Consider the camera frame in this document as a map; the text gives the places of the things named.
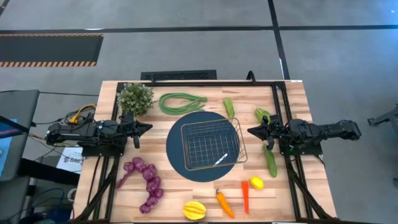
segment gray floor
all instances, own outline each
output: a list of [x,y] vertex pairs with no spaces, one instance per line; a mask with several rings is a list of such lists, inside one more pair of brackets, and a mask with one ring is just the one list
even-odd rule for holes
[[[394,0],[274,2],[280,26],[398,24]],[[0,17],[0,29],[10,30],[271,24],[267,0],[11,0]],[[398,174],[398,139],[389,124],[370,128],[366,119],[397,103],[398,30],[282,31],[281,36],[291,79],[304,81],[314,121],[352,119],[363,134],[358,142],[323,143],[338,216],[396,223],[398,190],[392,176]],[[37,88],[98,94],[103,80],[196,69],[217,69],[220,79],[244,78],[248,70],[258,79],[282,79],[272,31],[118,33],[105,34],[95,67],[0,68],[0,91]],[[35,120],[50,121],[95,101],[96,97],[41,95]],[[27,147],[24,157],[29,159],[47,151],[35,142]]]

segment orange pepper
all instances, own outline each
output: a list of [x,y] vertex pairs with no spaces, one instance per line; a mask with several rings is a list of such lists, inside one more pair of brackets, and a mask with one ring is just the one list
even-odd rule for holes
[[231,207],[228,205],[228,202],[226,201],[224,194],[218,192],[218,189],[216,190],[216,198],[218,200],[218,203],[221,205],[221,208],[223,208],[224,212],[227,215],[229,215],[229,217],[235,218],[234,212],[232,212]]
[[249,182],[242,181],[242,191],[244,200],[244,211],[249,215]]

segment yellow lemon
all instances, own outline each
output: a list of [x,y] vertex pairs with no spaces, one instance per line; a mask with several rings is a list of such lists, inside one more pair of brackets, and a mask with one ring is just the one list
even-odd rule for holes
[[260,177],[251,177],[250,178],[250,184],[255,188],[255,189],[263,189],[264,188],[264,183],[260,179]]
[[206,208],[200,202],[187,202],[182,210],[184,215],[191,220],[198,220],[206,215]]

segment green bean bundle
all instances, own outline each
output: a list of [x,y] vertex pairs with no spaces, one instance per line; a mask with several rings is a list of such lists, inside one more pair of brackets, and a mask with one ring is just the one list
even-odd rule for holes
[[[187,100],[192,100],[192,102],[185,106],[180,106],[178,108],[171,108],[165,106],[164,105],[165,100],[171,98],[187,99]],[[185,113],[190,113],[192,111],[203,111],[201,108],[204,107],[205,105],[201,105],[200,104],[201,102],[207,102],[207,97],[194,96],[194,95],[189,95],[187,93],[167,93],[160,97],[159,106],[160,109],[165,114],[181,115]]]

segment red onion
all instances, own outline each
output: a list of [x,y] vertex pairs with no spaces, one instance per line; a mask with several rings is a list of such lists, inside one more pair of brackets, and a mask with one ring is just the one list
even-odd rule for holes
[[160,185],[160,181],[161,181],[161,179],[160,179],[160,177],[154,177],[152,180],[150,180],[150,181],[154,181],[154,182],[156,182],[156,183],[159,183],[159,185]]
[[135,165],[139,172],[143,172],[145,170],[145,162],[140,157],[132,158],[132,163]]
[[151,181],[149,181],[149,182],[147,183],[146,190],[147,190],[149,193],[153,192],[155,189],[158,189],[159,186],[160,186],[160,182],[154,181],[155,178],[153,178]]
[[134,169],[136,169],[136,167],[132,162],[126,162],[123,165],[123,169],[127,172],[132,172]]
[[155,189],[152,192],[152,195],[157,197],[158,199],[161,198],[163,196],[163,194],[164,194],[164,190],[163,189]]
[[151,170],[154,174],[156,174],[156,166],[153,164],[149,164],[146,170]]
[[150,181],[152,178],[154,178],[155,173],[152,172],[150,169],[146,169],[143,171],[142,173],[142,177],[146,180],[146,181]]
[[147,199],[146,205],[152,206],[157,204],[157,198],[155,196],[150,195]]
[[143,204],[143,205],[141,205],[141,206],[139,207],[139,211],[140,211],[142,214],[149,213],[149,212],[150,212],[150,206],[148,206],[148,205],[146,205],[146,204]]

